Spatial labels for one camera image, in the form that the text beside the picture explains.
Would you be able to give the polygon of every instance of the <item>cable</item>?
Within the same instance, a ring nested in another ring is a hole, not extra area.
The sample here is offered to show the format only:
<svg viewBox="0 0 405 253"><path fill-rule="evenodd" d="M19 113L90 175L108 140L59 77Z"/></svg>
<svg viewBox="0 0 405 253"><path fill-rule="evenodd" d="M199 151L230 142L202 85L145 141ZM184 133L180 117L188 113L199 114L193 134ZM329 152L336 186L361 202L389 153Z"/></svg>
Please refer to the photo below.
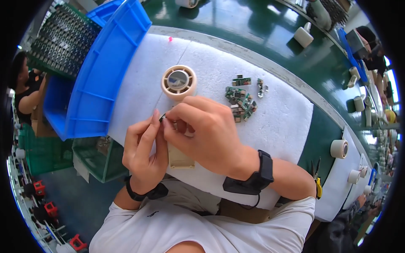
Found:
<svg viewBox="0 0 405 253"><path fill-rule="evenodd" d="M242 206L241 204L239 204L238 203L238 205L240 205L241 206L241 208L243 208L243 209L246 209L246 210L251 210L251 209L253 209L253 208L255 208L255 207L257 207L257 205L259 204L259 202L260 202L260 193L259 193L259 195L257 195L257 197L258 197L258 199L257 199L257 202L256 202L256 204L254 205L254 206L251 206L251 207L244 207L244 206Z"/></svg>

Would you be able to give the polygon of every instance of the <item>blue plastic crate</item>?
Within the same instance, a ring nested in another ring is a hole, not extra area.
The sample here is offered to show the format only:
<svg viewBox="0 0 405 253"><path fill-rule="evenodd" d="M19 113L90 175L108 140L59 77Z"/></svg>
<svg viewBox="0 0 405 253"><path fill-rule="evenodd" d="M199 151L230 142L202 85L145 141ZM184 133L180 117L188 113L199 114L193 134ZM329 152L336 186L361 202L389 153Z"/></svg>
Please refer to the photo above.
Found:
<svg viewBox="0 0 405 253"><path fill-rule="evenodd" d="M88 12L86 16L96 22L99 26L104 27L110 17L123 2L124 0L112 0L110 2L106 2Z"/></svg>
<svg viewBox="0 0 405 253"><path fill-rule="evenodd" d="M52 77L44 115L62 140L107 135L122 79L151 25L139 1L126 0L97 36L76 82Z"/></svg>
<svg viewBox="0 0 405 253"><path fill-rule="evenodd" d="M351 50L351 48L350 48L350 46L349 46L349 43L348 43L347 40L346 40L346 32L345 32L345 30L343 30L343 28L340 28L340 29L337 31L337 34L338 34L338 36L339 36L340 41L341 41L341 42L343 43L343 45L344 45L344 49L345 49L346 52L347 52L347 57L349 58L349 62L351 63L351 65L352 65L353 67L356 67L356 68L357 68L358 73L360 74L361 81L367 82L368 80L367 80L366 70L365 70L365 68L364 68L364 66L363 66L363 63L362 63L361 61L359 61L359 60L356 60L356 59L353 57L352 50Z"/></svg>

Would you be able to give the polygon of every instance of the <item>black wristband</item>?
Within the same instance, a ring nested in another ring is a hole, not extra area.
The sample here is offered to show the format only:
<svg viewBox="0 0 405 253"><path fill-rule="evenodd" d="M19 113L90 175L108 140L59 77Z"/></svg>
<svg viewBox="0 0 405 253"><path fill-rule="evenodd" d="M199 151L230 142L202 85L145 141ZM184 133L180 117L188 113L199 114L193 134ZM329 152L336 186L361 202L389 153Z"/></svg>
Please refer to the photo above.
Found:
<svg viewBox="0 0 405 253"><path fill-rule="evenodd" d="M131 184L130 184L131 177L132 177L132 175L127 176L125 178L125 183L126 183L126 189L127 189L129 196L131 197L131 199L133 199L135 201L141 202L146 197L148 197L150 200L156 200L158 198L167 196L167 193L169 192L169 190L166 188L166 186L164 184L158 183L158 185L155 188L153 188L146 194L144 194L144 195L137 194L136 192L132 191Z"/></svg>

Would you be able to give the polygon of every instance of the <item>red plastic stool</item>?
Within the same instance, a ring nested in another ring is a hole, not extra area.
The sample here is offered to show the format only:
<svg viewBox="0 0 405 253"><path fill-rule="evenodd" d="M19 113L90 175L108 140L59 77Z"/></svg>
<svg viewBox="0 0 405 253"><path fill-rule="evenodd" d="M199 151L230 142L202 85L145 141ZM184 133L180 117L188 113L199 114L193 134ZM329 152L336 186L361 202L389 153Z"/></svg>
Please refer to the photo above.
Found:
<svg viewBox="0 0 405 253"><path fill-rule="evenodd" d="M42 185L42 180L35 182L34 187L37 195L45 195L45 185Z"/></svg>
<svg viewBox="0 0 405 253"><path fill-rule="evenodd" d="M53 205L52 201L45 204L45 210L51 217L56 217L58 215L58 213L57 213L58 208Z"/></svg>
<svg viewBox="0 0 405 253"><path fill-rule="evenodd" d="M69 243L75 249L75 251L87 248L87 243L80 241L79 234L75 235Z"/></svg>

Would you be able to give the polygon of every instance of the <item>yellow pliers handle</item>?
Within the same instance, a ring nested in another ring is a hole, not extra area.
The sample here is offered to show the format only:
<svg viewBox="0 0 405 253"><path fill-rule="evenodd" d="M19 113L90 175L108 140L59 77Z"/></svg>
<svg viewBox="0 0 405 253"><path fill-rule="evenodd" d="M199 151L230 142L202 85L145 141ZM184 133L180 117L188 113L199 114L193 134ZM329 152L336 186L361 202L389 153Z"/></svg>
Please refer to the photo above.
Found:
<svg viewBox="0 0 405 253"><path fill-rule="evenodd" d="M321 186L321 179L317 178L315 180L316 183L316 198L320 199L322 197L322 186Z"/></svg>

